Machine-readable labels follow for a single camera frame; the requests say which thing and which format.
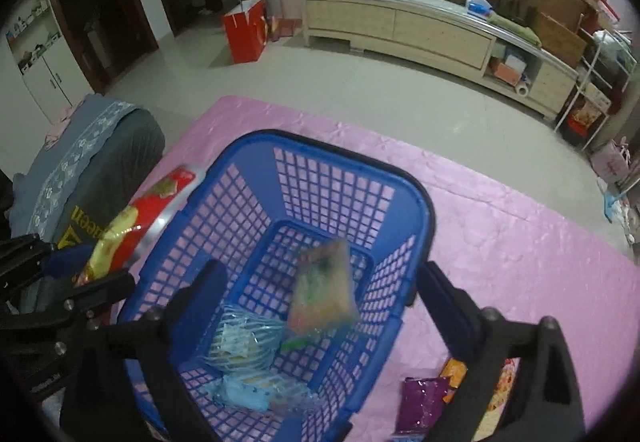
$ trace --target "metal bolt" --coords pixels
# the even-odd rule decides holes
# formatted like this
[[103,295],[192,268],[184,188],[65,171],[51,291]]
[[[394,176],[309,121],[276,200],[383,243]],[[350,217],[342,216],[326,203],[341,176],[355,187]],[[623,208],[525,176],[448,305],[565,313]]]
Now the metal bolt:
[[100,320],[99,319],[89,319],[86,322],[86,327],[89,330],[97,330],[98,328],[100,328]]
[[544,316],[540,320],[540,324],[549,330],[555,330],[559,327],[558,320],[553,316]]
[[66,345],[62,341],[58,341],[55,345],[53,345],[53,349],[59,356],[63,356],[66,354]]
[[488,321],[497,321],[500,319],[500,312],[494,307],[484,307],[482,309],[482,316]]
[[145,317],[151,321],[159,321],[162,319],[162,311],[158,307],[150,308],[145,312]]

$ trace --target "pink cloth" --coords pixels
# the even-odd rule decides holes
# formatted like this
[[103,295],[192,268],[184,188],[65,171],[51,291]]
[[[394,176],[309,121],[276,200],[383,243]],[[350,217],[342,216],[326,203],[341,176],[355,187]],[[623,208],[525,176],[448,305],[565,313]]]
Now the pink cloth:
[[[138,190],[180,164],[209,166],[236,138],[277,128],[397,165],[426,188],[436,210],[431,250],[452,283],[511,320],[555,316],[574,359],[584,414],[592,425],[626,377],[640,305],[634,264],[583,228],[491,178],[428,151],[321,115],[240,97],[209,108]],[[133,266],[134,275],[143,261]],[[359,414],[349,441],[387,440],[405,377],[436,375],[447,351],[420,300]]]
[[71,122],[71,117],[74,112],[78,109],[78,107],[82,104],[84,99],[80,102],[77,102],[70,108],[65,108],[60,112],[60,118],[53,123],[49,131],[47,132],[47,136],[44,139],[44,147],[45,149],[51,149],[54,147],[60,136],[65,133],[66,127]]

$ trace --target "cabinet drawer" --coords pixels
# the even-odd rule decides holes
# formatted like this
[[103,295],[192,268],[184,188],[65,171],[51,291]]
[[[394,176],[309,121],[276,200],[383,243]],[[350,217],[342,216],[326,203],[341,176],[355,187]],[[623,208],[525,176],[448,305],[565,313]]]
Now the cabinet drawer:
[[543,63],[529,92],[529,97],[554,112],[559,112],[574,87],[574,79]]
[[347,2],[306,2],[306,24],[321,28],[391,39],[395,11],[391,8]]
[[394,41],[482,68],[491,39],[438,19],[396,11]]

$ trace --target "red box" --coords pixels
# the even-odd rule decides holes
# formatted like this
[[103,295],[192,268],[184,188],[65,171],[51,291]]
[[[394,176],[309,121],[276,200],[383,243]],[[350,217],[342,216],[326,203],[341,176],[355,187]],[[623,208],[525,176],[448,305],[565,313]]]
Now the red box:
[[494,75],[494,77],[503,80],[505,83],[509,83],[511,86],[517,85],[518,81],[521,78],[521,75],[517,70],[508,67],[497,57],[492,57],[489,60],[489,70]]
[[263,0],[244,0],[227,12],[222,21],[234,63],[257,61],[267,43]]

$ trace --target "purple snack package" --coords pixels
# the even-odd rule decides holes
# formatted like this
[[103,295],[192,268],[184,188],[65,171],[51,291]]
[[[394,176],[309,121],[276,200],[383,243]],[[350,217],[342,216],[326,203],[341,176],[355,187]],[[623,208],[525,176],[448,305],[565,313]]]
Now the purple snack package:
[[446,404],[442,398],[449,391],[449,377],[406,378],[396,434],[427,433],[437,422]]

